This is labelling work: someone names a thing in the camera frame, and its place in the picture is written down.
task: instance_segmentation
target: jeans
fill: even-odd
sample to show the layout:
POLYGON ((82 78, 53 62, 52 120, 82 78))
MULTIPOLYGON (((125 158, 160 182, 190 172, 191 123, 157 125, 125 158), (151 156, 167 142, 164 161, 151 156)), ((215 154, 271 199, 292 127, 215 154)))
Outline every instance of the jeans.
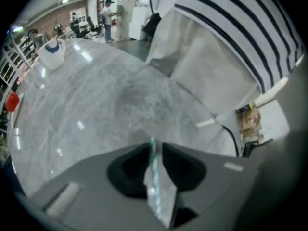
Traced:
POLYGON ((111 41, 111 25, 105 24, 105 31, 106 42, 111 41))

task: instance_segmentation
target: person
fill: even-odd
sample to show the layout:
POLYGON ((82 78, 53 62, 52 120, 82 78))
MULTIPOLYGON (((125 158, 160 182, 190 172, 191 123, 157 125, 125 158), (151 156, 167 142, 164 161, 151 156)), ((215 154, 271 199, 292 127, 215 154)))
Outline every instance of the person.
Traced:
POLYGON ((63 35, 63 27, 59 22, 55 22, 54 30, 56 32, 57 37, 63 35))
POLYGON ((106 0, 105 7, 103 8, 102 11, 103 22, 105 25, 105 39, 107 44, 110 44, 114 41, 114 39, 111 38, 111 24, 112 24, 111 17, 115 16, 116 13, 112 13, 110 10, 110 5, 112 3, 114 2, 112 2, 111 0, 106 0))
POLYGON ((79 20, 75 12, 72 13, 70 22, 71 22, 72 31, 76 34, 77 38, 81 38, 80 30, 79 30, 79 20))
POLYGON ((176 0, 146 62, 218 116, 269 91, 303 53, 277 0, 176 0))
POLYGON ((46 44, 49 40, 47 36, 43 33, 39 33, 36 28, 28 31, 28 37, 33 41, 34 47, 36 48, 35 53, 46 44))

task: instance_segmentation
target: table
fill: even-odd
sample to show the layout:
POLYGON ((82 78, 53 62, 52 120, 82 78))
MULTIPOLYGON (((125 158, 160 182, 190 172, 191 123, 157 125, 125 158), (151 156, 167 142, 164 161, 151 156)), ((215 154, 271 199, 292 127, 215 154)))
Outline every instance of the table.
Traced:
POLYGON ((19 181, 31 196, 74 163, 150 137, 235 156, 232 138, 175 82, 139 59, 98 42, 69 39, 65 63, 45 71, 43 88, 24 93, 8 143, 19 181))

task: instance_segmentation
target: striped shirt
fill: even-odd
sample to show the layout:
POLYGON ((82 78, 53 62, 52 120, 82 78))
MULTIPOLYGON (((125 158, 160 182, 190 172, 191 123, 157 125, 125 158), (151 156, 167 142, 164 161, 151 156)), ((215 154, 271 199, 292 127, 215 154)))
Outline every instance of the striped shirt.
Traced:
POLYGON ((304 53, 295 26, 277 0, 177 0, 175 9, 222 40, 262 93, 287 76, 304 53))

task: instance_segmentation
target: shelving unit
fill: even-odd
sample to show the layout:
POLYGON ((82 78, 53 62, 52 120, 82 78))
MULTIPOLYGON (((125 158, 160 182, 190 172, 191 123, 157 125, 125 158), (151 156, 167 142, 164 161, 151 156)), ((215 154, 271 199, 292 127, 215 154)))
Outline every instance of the shelving unit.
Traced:
MULTIPOLYGON (((30 58, 31 53, 34 52, 34 44, 33 41, 31 41, 31 39, 29 37, 23 37, 21 39, 21 42, 18 44, 18 46, 20 47, 20 49, 23 51, 25 57, 27 59, 30 58)), ((22 63, 24 62, 22 60, 22 58, 20 57, 19 54, 12 52, 9 53, 10 59, 13 61, 13 63, 19 68, 22 63)), ((13 68, 11 67, 11 65, 8 63, 8 61, 2 60, 0 61, 0 78, 3 80, 3 82, 8 86, 8 83, 10 82, 10 80, 12 79, 15 71, 13 70, 13 68)))

